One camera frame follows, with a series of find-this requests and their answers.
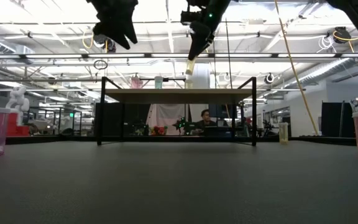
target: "white robot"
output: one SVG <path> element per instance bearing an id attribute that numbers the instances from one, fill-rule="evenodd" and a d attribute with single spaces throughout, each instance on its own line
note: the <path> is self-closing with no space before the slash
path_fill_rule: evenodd
<path id="1" fill-rule="evenodd" d="M 29 99 L 24 98 L 24 93 L 26 89 L 24 86 L 15 87 L 9 94 L 11 98 L 5 106 L 5 108 L 11 108 L 13 104 L 16 104 L 14 109 L 11 109 L 11 113 L 17 113 L 17 125 L 21 126 L 23 123 L 23 112 L 26 112 L 30 109 Z"/>

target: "man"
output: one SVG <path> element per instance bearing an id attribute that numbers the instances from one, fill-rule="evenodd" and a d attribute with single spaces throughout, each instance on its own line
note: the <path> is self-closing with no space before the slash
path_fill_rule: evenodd
<path id="1" fill-rule="evenodd" d="M 211 118 L 209 117 L 209 110 L 203 110 L 201 112 L 202 120 L 197 122 L 196 128 L 204 131 L 204 128 L 207 126 L 217 126 L 217 124 L 213 121 L 211 121 Z"/>

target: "black shirt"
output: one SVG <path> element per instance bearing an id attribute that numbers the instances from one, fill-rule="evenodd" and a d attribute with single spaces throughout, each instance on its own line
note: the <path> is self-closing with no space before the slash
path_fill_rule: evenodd
<path id="1" fill-rule="evenodd" d="M 213 121 L 209 121 L 209 124 L 205 124 L 204 120 L 201 120 L 197 122 L 196 128 L 204 130 L 204 128 L 208 126 L 217 126 L 217 124 Z"/>

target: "shelf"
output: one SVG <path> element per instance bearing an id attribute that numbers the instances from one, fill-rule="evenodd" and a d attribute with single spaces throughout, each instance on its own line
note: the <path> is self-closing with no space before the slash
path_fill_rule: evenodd
<path id="1" fill-rule="evenodd" d="M 232 104 L 248 98 L 250 89 L 121 89 L 106 90 L 106 94 L 120 103 L 163 104 Z"/>

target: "dark gray table surface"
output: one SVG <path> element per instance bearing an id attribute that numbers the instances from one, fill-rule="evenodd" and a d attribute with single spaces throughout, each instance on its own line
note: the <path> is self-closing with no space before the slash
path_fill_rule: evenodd
<path id="1" fill-rule="evenodd" d="M 294 141 L 7 146 L 5 223 L 358 223 L 357 149 Z"/>

